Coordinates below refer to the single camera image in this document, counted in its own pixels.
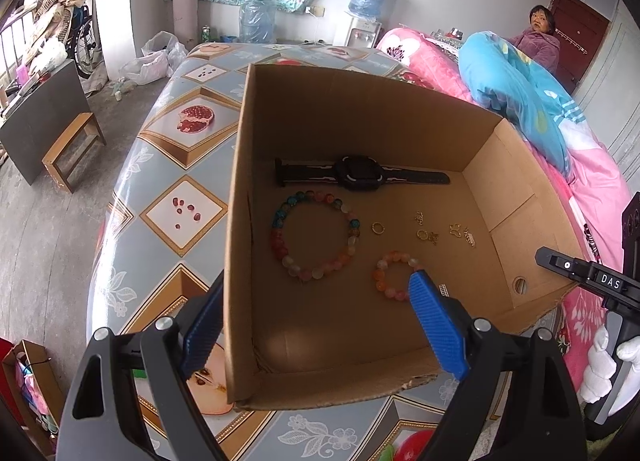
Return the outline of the white gloved right hand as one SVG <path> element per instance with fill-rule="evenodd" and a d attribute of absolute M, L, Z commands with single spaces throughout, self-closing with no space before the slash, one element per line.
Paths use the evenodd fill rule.
<path fill-rule="evenodd" d="M 597 329 L 593 343 L 588 351 L 588 365 L 578 389 L 579 397 L 585 403 L 596 403 L 606 397 L 612 389 L 611 377 L 616 371 L 614 358 L 606 351 L 608 330 L 604 325 Z M 634 399 L 640 385 L 640 337 L 633 337 L 616 348 L 616 355 L 624 363 L 630 363 L 630 369 L 623 381 L 608 415 L 612 417 Z"/>

